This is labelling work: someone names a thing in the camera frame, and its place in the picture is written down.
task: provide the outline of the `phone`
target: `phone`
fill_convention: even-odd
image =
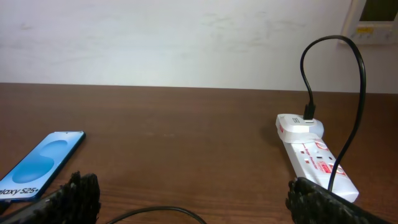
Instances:
[[[0,181],[0,200],[39,198],[85,136],[83,131],[57,131],[45,137]]]

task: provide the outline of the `table top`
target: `table top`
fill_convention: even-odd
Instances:
[[[341,165],[355,202],[398,222],[398,95],[368,94]],[[323,140],[337,155],[354,123],[357,93],[314,93]],[[212,223],[292,223],[285,207],[295,174],[275,119],[301,114],[304,91],[0,84],[0,176],[48,133],[84,130],[46,194],[71,173],[95,173],[98,223],[152,205],[187,208]],[[13,204],[7,213],[26,205]],[[195,223],[175,212],[120,223]]]

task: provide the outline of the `dark screen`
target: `dark screen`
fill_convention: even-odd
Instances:
[[[367,0],[360,21],[394,21],[398,0]]]

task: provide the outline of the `wooden table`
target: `wooden table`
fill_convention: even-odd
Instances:
[[[316,118],[337,155],[354,122],[357,93],[315,93]],[[295,177],[275,118],[303,112],[306,92],[0,84],[0,176],[48,133],[87,138],[46,194],[72,172],[101,187],[98,223],[128,210],[175,205],[212,223],[292,223],[285,207]],[[398,96],[368,94],[363,122],[342,166],[356,205],[398,222]],[[24,203],[14,204],[7,211]],[[120,223],[196,223],[175,212]]]

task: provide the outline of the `brown table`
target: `brown table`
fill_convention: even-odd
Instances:
[[[323,139],[337,155],[358,94],[314,97]],[[48,133],[84,130],[46,194],[72,172],[95,173],[98,223],[151,205],[185,207],[209,224],[291,223],[285,198],[295,174],[274,123],[279,113],[302,113],[307,101],[304,91],[0,84],[0,176]],[[342,162],[359,190],[355,204],[390,222],[398,222],[397,115],[397,95],[368,94]],[[196,222],[153,212],[120,223]]]

